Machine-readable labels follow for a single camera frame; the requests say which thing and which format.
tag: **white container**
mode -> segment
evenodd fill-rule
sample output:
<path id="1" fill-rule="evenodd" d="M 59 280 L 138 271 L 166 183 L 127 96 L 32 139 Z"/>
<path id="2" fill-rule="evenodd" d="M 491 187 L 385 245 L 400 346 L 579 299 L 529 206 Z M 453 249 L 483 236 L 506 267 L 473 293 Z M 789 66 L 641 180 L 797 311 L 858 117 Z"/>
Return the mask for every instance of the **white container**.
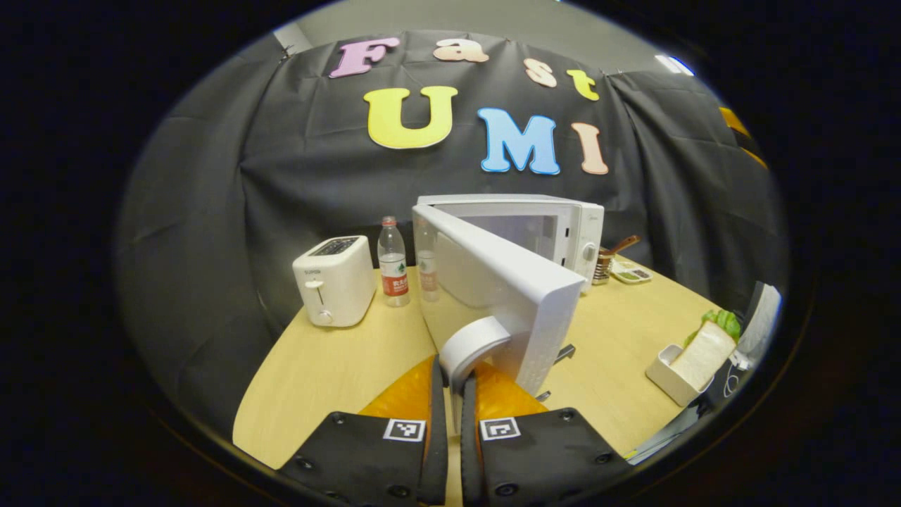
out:
<path id="1" fill-rule="evenodd" d="M 316 326 L 357 324 L 378 286 L 364 235 L 327 239 L 297 257 L 291 267 L 306 313 Z"/>
<path id="2" fill-rule="evenodd" d="M 702 392 L 706 391 L 710 384 L 713 383 L 714 378 L 710 378 L 710 382 L 704 386 L 704 389 L 696 391 L 691 384 L 669 367 L 681 353 L 682 347 L 678 345 L 667 346 L 657 354 L 657 357 L 654 358 L 653 363 L 648 366 L 644 374 L 648 375 L 648 378 L 656 383 L 678 406 L 685 407 Z"/>

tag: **lettuce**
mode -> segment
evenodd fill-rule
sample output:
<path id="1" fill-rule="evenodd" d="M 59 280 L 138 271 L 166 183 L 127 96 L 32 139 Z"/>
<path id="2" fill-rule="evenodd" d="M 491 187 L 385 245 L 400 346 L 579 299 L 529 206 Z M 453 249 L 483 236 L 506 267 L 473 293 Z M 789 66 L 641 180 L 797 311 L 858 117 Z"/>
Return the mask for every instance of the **lettuce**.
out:
<path id="1" fill-rule="evenodd" d="M 732 339 L 735 340 L 735 344 L 738 345 L 738 340 L 742 334 L 742 326 L 738 323 L 738 319 L 735 318 L 734 313 L 724 309 L 721 309 L 718 312 L 710 310 L 703 316 L 701 316 L 701 326 L 698 327 L 697 330 L 699 331 L 704 323 L 708 320 L 721 327 L 727 335 L 731 336 Z M 695 336 L 697 336 L 697 331 L 688 335 L 688 338 L 685 339 L 685 344 L 682 346 L 682 348 L 688 347 L 688 344 L 690 344 L 691 341 L 695 339 Z"/>

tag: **bread slice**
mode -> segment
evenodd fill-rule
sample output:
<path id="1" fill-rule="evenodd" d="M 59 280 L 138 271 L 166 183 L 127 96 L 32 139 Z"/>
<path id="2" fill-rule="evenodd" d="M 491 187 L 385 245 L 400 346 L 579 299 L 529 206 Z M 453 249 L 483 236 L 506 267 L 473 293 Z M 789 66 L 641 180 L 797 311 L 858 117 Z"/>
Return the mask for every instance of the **bread slice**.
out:
<path id="1" fill-rule="evenodd" d="M 695 339 L 673 360 L 669 367 L 701 391 L 735 350 L 735 340 L 714 322 L 707 321 Z"/>

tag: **red bottle label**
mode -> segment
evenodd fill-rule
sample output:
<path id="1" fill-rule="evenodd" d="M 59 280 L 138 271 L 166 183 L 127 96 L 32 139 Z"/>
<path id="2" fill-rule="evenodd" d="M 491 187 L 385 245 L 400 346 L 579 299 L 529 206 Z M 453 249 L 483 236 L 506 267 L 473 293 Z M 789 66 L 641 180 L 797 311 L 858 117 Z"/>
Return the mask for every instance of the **red bottle label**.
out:
<path id="1" fill-rule="evenodd" d="M 400 278 L 382 277 L 382 290 L 389 298 L 403 296 L 407 292 L 406 275 Z"/>

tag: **wooden spoon handle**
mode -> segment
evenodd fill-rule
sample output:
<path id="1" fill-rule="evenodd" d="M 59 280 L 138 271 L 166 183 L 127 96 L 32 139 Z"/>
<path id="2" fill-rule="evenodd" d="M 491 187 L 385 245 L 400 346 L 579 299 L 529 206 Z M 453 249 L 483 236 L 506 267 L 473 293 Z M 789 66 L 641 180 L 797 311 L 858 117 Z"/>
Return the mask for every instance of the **wooden spoon handle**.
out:
<path id="1" fill-rule="evenodd" d="M 610 250 L 604 250 L 603 252 L 601 252 L 601 254 L 602 255 L 613 255 L 628 246 L 632 246 L 633 244 L 638 243 L 639 241 L 641 241 L 641 239 L 642 239 L 642 237 L 639 235 L 631 235 L 631 236 L 625 238 L 623 241 L 619 242 L 619 244 L 617 246 L 614 246 Z"/>

